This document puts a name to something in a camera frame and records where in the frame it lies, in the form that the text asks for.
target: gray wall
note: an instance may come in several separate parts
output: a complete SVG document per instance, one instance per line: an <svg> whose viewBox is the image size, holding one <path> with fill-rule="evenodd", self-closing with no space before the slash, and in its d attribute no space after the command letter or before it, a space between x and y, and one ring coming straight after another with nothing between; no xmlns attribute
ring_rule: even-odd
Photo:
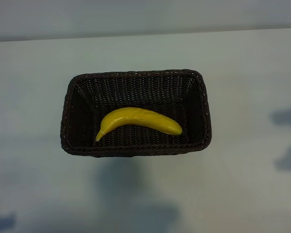
<svg viewBox="0 0 291 233"><path fill-rule="evenodd" d="M291 27L291 0L0 0L0 41Z"/></svg>

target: rectangular basket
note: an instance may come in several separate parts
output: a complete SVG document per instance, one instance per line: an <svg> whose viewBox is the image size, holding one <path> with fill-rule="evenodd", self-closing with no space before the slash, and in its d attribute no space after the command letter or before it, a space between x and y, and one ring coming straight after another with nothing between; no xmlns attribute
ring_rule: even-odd
<svg viewBox="0 0 291 233"><path fill-rule="evenodd" d="M149 109L172 118L180 136L124 125L95 141L101 120L123 107ZM62 148L74 155L132 157L203 150L211 141L206 87L193 70L110 72L73 78L65 97Z"/></svg>

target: banana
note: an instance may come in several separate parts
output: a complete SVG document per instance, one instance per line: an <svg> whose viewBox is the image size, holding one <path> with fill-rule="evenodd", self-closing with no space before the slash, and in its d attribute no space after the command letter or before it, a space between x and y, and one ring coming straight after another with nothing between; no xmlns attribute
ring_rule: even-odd
<svg viewBox="0 0 291 233"><path fill-rule="evenodd" d="M122 125L141 125L170 135L182 134L181 126L171 118L147 109L129 107L116 109L102 119L96 141Z"/></svg>

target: banana tip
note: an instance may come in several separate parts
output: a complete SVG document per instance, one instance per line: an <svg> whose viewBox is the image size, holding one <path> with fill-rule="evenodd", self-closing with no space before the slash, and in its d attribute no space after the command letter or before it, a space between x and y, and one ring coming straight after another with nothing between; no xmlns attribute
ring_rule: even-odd
<svg viewBox="0 0 291 233"><path fill-rule="evenodd" d="M96 142L99 142L99 141L101 140L101 138L102 138L104 135L105 135L104 132L99 131L99 132L97 133L97 136L96 136Z"/></svg>

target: white table surface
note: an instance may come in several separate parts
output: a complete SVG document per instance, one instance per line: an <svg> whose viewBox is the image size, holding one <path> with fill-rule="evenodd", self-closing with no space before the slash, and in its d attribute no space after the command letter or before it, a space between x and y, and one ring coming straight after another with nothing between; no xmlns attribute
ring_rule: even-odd
<svg viewBox="0 0 291 233"><path fill-rule="evenodd" d="M74 76L182 68L204 77L207 149L62 150ZM0 42L0 217L17 233L291 233L291 29Z"/></svg>

